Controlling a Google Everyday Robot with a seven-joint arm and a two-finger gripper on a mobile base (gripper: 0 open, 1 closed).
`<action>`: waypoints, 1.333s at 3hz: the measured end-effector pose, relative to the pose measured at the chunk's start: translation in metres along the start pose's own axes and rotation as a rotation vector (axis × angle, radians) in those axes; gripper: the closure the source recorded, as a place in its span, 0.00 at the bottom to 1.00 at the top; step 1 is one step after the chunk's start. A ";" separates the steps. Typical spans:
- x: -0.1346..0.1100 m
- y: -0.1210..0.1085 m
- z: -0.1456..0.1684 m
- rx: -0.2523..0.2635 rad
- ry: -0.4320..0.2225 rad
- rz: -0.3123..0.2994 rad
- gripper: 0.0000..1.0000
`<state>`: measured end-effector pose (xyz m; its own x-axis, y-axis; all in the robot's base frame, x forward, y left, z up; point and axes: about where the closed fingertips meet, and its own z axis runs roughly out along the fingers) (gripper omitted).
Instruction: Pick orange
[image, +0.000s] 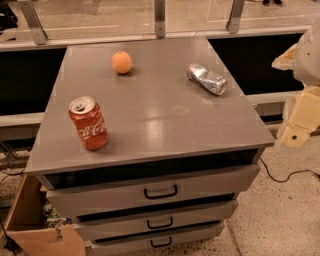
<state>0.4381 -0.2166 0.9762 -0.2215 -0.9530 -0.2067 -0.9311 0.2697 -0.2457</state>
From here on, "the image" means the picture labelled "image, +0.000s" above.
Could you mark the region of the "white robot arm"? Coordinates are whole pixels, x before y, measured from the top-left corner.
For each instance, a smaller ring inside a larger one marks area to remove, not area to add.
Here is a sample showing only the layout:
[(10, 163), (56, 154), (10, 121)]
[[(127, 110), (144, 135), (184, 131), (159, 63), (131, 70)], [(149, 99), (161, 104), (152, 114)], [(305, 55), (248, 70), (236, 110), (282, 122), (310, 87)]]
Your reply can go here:
[(294, 79), (304, 86), (286, 101), (284, 123), (277, 134), (280, 145), (298, 149), (320, 126), (320, 18), (271, 66), (292, 70)]

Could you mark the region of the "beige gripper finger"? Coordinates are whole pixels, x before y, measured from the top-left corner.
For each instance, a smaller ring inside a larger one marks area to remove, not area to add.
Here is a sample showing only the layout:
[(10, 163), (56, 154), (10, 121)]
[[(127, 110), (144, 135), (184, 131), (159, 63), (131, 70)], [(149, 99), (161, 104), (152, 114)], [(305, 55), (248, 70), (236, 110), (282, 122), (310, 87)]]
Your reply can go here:
[(278, 70), (292, 70), (294, 66), (294, 57), (297, 45), (294, 44), (288, 48), (283, 54), (275, 58), (271, 66)]
[(300, 148), (320, 126), (320, 88), (307, 87), (287, 104), (280, 144)]

